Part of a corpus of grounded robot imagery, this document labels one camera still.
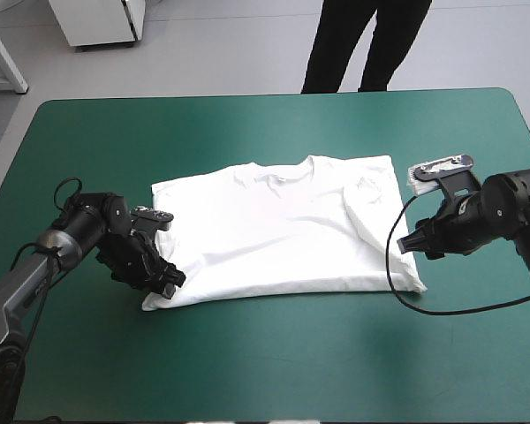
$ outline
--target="gray floor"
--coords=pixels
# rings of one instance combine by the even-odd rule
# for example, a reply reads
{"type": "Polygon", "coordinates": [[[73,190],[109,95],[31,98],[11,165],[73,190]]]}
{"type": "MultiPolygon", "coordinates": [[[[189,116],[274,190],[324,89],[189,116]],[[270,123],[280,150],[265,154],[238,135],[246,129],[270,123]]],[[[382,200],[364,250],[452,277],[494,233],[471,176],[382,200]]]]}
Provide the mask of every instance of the gray floor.
{"type": "MultiPolygon", "coordinates": [[[[50,99],[298,93],[321,8],[322,0],[148,0],[139,45],[86,53],[67,45],[47,0],[1,12],[0,37],[30,90],[0,95],[0,184],[50,99]]],[[[340,91],[359,85],[373,24],[340,91]]],[[[434,1],[390,89],[454,87],[509,89],[530,126],[530,0],[434,1]]]]}

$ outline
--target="folded t-shirt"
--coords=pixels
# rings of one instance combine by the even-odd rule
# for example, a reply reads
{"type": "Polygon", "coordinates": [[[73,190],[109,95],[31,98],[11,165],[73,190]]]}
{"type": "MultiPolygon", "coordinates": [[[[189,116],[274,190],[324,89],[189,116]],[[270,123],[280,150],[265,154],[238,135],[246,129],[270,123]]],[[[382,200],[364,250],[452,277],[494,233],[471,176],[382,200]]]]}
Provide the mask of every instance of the folded t-shirt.
{"type": "MultiPolygon", "coordinates": [[[[144,310],[283,293],[387,291],[384,249],[402,208],[389,156],[309,156],[298,165],[236,165],[154,184],[154,207],[175,219],[160,255],[186,274],[172,299],[144,310]]],[[[393,282],[423,292],[412,254],[390,244],[393,282]]]]}

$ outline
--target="person's leg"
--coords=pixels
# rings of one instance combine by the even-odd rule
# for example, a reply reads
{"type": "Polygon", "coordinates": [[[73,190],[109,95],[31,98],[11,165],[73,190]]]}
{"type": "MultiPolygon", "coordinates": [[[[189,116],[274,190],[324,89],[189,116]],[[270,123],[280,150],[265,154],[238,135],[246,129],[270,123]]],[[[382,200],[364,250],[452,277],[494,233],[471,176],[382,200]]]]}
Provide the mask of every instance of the person's leg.
{"type": "Polygon", "coordinates": [[[381,0],[359,91],[386,91],[426,18],[432,0],[381,0]]]}
{"type": "Polygon", "coordinates": [[[302,93],[336,93],[375,0],[324,0],[302,93]]]}

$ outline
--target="black pants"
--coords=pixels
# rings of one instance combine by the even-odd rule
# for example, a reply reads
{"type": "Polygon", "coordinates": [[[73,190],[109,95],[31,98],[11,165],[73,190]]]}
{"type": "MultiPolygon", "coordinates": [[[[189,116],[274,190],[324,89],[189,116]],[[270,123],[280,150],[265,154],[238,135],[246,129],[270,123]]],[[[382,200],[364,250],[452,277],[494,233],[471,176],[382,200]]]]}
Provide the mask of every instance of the black pants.
{"type": "Polygon", "coordinates": [[[377,25],[359,91],[385,91],[432,0],[324,0],[302,93],[336,93],[371,17],[377,25]]]}

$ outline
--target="white cabinet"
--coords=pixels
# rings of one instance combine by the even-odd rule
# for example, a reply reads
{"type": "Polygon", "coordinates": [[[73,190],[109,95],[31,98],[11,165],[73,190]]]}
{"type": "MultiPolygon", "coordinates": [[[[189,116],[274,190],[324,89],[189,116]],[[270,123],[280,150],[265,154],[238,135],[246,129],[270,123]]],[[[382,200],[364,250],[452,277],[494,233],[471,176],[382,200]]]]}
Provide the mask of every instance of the white cabinet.
{"type": "Polygon", "coordinates": [[[143,35],[145,0],[49,0],[71,46],[135,42],[143,35]]]}

